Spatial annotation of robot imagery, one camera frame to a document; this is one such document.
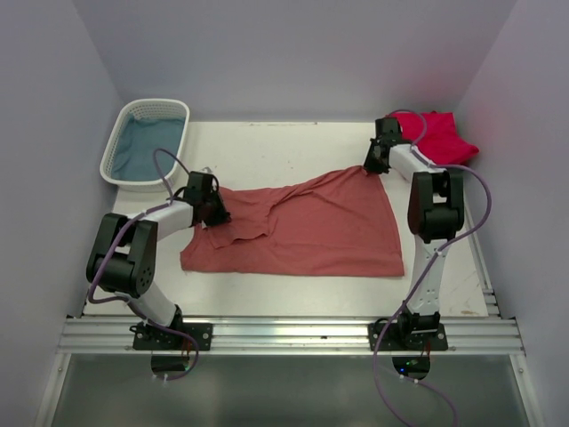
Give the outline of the salmon pink t shirt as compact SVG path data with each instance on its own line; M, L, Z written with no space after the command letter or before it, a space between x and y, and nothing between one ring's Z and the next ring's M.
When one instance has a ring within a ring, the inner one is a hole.
M359 165L280 188L221 196L228 223L194 228L180 253L185 271L399 278L397 221L376 174Z

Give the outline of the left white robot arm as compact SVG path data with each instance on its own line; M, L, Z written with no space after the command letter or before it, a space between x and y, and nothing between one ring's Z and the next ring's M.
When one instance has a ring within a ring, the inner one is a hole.
M229 221L218 179L204 172L191 172L187 185L162 205L130 216L105 214L86 265L87 301L124 302L145 326L154 327L153 337L162 347L179 347L185 328L180 308L156 284L157 244L196 225Z

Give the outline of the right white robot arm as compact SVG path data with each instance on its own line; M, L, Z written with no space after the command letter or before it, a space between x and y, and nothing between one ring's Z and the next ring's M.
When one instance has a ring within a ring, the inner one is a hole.
M378 350L446 350L440 323L439 292L448 249L464 225L463 179L459 172L437 166L416 143L403 136L395 117L375 121L375 137L365 158L367 172L395 170L411 184L408 228L415 239L412 285L393 320L368 326L370 346Z

